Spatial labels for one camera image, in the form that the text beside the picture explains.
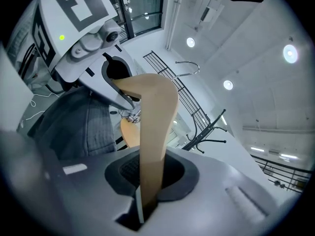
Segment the ceiling light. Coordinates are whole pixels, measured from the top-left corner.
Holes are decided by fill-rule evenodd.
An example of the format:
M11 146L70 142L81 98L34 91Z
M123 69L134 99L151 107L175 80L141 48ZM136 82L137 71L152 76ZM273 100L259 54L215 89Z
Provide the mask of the ceiling light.
M224 119L224 116L221 116L221 119L222 119L223 123L224 123L225 125L227 125L226 120Z
M286 45L284 47L283 56L289 63L295 63L298 59L297 50L293 45Z
M294 155L285 155L285 154L281 154L281 156L283 156L283 157L287 157L287 158L292 158L292 159L297 159L297 156L294 156Z
M251 147L252 150L257 150L257 151L260 151L260 152L264 152L263 149L260 149L260 148L256 148L256 147Z
M194 47L194 46L195 46L195 40L194 40L192 37L189 37L189 38L187 39L187 45L188 45L189 47Z
M232 90L233 89L233 83L231 81L224 81L223 86L227 90Z

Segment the black metal railing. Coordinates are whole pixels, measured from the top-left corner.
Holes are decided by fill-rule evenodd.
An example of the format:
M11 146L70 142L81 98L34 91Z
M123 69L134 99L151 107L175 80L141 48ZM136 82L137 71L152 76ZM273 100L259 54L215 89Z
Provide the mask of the black metal railing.
M268 180L288 191L302 193L313 171L307 171L284 165L251 155L255 158L262 171L268 175Z
M169 68L169 66L154 51L151 51L143 58L158 74L169 79L176 76L172 69ZM205 114L199 103L179 78L174 79L173 83L177 88L181 103L185 106L190 115L194 116L200 131L205 130L211 123L209 117Z

